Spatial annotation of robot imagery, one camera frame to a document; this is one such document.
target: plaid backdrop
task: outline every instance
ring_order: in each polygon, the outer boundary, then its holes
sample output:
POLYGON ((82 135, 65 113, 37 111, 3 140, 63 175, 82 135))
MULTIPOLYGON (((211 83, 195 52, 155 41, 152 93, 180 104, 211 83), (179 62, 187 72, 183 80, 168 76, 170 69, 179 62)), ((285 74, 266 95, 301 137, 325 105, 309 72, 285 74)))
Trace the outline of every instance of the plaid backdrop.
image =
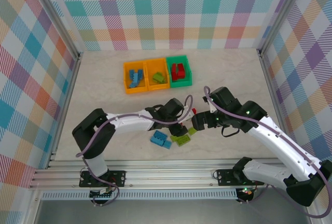
POLYGON ((64 0, 88 50, 252 47, 272 1, 64 0))
POLYGON ((269 34, 271 27, 274 25, 274 22, 275 22, 275 20, 276 20, 278 14, 279 14, 279 11, 280 11, 281 7, 283 6, 283 4, 284 4, 285 2, 286 2, 286 0, 280 0, 280 1, 279 1, 278 6, 277 6, 276 9, 274 10, 274 13, 273 13, 273 15, 272 15, 272 18, 270 19, 269 25, 267 26, 267 28, 266 28, 265 31, 264 31, 263 37, 262 37, 262 39, 260 40, 258 47, 255 47, 255 48, 258 48, 258 49, 261 49, 261 48, 262 48, 262 46, 263 46, 263 44, 264 44, 264 42, 265 42, 265 40, 266 40, 266 37, 267 37, 267 35, 269 34))
POLYGON ((18 223, 44 164, 74 59, 38 0, 0 0, 0 223, 18 223))
POLYGON ((264 59, 290 136, 332 160, 332 0, 296 0, 264 59))

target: red lego brick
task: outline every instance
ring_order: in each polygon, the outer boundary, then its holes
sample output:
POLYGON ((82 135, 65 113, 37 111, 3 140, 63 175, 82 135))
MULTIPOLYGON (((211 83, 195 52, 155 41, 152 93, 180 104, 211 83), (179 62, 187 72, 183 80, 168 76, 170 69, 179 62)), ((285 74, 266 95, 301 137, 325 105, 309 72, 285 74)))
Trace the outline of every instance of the red lego brick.
POLYGON ((179 63, 177 65, 177 78, 184 79, 186 77, 185 68, 183 67, 183 63, 179 63))
POLYGON ((177 80, 176 64, 175 64, 175 63, 172 64, 172 72, 171 72, 171 75, 172 75, 172 81, 177 80))

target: blue lego brick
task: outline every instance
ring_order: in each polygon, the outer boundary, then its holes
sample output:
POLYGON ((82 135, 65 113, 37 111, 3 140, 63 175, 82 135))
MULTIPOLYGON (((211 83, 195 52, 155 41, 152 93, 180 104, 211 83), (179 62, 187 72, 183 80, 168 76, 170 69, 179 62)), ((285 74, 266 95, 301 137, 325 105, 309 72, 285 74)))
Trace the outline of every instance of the blue lego brick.
POLYGON ((135 88, 137 87, 139 84, 138 83, 134 83, 132 82, 130 85, 129 85, 129 88, 135 88))
POLYGON ((139 80, 142 80, 143 79, 143 69, 139 69, 137 73, 139 75, 139 80))
POLYGON ((163 147, 169 150, 171 148, 171 145, 172 145, 172 142, 166 140, 163 144, 163 147))
POLYGON ((163 146, 164 145, 164 140, 158 139, 157 137, 151 137, 150 141, 156 145, 163 146))
POLYGON ((139 74, 138 73, 134 73, 133 82, 134 83, 138 83, 139 82, 139 74))
POLYGON ((135 70, 133 70, 133 69, 129 70, 129 78, 130 78, 131 80, 134 79, 134 73, 135 73, 135 70))
POLYGON ((155 131, 154 137, 165 141, 166 138, 167 138, 167 135, 164 134, 164 133, 162 133, 162 132, 160 132, 160 131, 155 131))

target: plastic bin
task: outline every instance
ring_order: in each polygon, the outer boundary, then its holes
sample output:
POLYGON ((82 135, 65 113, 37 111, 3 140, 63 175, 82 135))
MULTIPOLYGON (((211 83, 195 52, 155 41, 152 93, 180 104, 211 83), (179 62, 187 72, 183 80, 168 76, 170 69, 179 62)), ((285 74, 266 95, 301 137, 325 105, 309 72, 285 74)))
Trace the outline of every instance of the plastic bin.
POLYGON ((159 90, 170 88, 170 75, 167 69, 166 59, 150 59, 146 60, 146 71, 147 71, 147 81, 148 81, 148 90, 159 90), (152 77, 155 73, 160 72, 165 78, 165 83, 157 83, 152 77))
POLYGON ((123 83, 126 89, 126 93, 140 93, 148 91, 148 80, 146 73, 146 64, 145 61, 136 61, 136 62, 125 62, 123 64, 123 83), (139 69, 143 69, 143 79, 140 81, 139 85, 136 88, 129 88, 131 84, 131 79, 129 78, 129 70, 135 70, 137 72, 139 69))
POLYGON ((188 59, 186 55, 180 55, 176 57, 166 57, 167 67, 169 74, 171 74, 172 64, 173 63, 183 63, 185 68, 186 77, 184 79, 178 79, 176 81, 172 81, 172 77, 170 76, 170 86, 171 88, 178 88, 178 87, 186 87, 192 85, 192 76, 191 70, 188 63, 188 59))

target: floor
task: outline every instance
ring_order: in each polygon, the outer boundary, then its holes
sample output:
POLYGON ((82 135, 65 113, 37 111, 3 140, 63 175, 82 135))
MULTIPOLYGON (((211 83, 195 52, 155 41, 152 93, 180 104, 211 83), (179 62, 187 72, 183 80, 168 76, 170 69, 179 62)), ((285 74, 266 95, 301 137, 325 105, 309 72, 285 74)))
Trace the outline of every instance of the floor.
MULTIPOLYGON (((244 104, 258 103, 277 122, 271 97, 255 49, 213 50, 131 50, 85 52, 76 80, 65 125, 60 138, 56 160, 75 160, 79 148, 72 130, 91 111, 103 108, 107 113, 131 113, 148 106, 165 104, 170 98, 184 102, 193 95, 198 112, 208 110, 202 99, 203 87, 211 90, 228 87, 244 104), (192 70, 191 87, 154 92, 126 94, 123 85, 123 62, 186 54, 192 70)), ((168 129, 162 132, 169 134, 168 129)), ((182 147, 173 144, 170 150, 150 142, 152 132, 131 132, 111 139, 104 151, 107 160, 180 160, 275 157, 259 141, 248 134, 224 138, 221 129, 196 133, 182 147)))
POLYGON ((90 201, 41 201, 36 224, 305 224, 309 218, 269 189, 254 203, 235 200, 117 200, 93 207, 90 201))

